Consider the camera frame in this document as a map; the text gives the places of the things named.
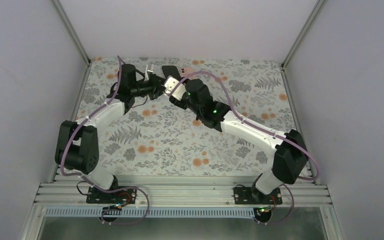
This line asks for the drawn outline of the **black phone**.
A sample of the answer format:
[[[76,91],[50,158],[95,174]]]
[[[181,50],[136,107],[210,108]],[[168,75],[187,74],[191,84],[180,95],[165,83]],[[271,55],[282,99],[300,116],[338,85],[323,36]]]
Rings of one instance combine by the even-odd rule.
[[[161,70],[166,79],[168,77],[173,77],[176,80],[179,80],[181,78],[178,68],[174,65],[163,65],[161,67]]]

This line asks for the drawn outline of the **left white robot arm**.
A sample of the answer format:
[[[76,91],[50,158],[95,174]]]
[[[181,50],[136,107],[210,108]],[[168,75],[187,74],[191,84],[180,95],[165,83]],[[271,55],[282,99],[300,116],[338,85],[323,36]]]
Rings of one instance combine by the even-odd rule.
[[[59,128],[55,162],[63,176],[77,176],[99,189],[99,196],[111,203],[119,197],[116,178],[99,164],[99,133],[116,118],[125,115],[138,97],[155,100],[164,91],[165,79],[146,69],[140,72],[132,64],[122,63],[117,81],[103,103],[89,115],[76,121],[66,120]]]

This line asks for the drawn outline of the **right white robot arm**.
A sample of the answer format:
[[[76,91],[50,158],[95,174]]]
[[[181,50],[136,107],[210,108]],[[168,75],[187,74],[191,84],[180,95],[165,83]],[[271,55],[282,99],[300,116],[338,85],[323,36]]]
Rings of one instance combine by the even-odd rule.
[[[273,159],[271,169],[261,173],[251,186],[254,202],[264,203],[274,189],[282,184],[293,185],[299,178],[308,157],[304,153],[304,139],[298,131],[274,130],[235,113],[231,106],[214,100],[208,86],[200,79],[180,83],[169,76],[164,87],[172,104],[191,110],[206,127],[235,135],[261,148]]]

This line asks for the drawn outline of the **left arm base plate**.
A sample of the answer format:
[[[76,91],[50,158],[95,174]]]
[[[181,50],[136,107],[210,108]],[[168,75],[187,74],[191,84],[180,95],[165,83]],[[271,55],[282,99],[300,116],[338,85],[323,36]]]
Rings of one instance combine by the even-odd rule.
[[[136,189],[126,189],[114,193],[106,193],[94,187],[88,189],[86,196],[87,204],[109,204],[109,205],[125,205],[135,204],[137,196]]]

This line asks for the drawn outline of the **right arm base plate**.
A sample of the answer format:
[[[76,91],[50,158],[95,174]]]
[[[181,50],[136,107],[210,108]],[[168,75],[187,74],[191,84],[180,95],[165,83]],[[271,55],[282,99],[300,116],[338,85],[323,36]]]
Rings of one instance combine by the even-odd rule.
[[[252,190],[251,187],[238,184],[233,188],[233,198],[236,205],[280,205],[283,203],[279,187],[270,194],[263,194]]]

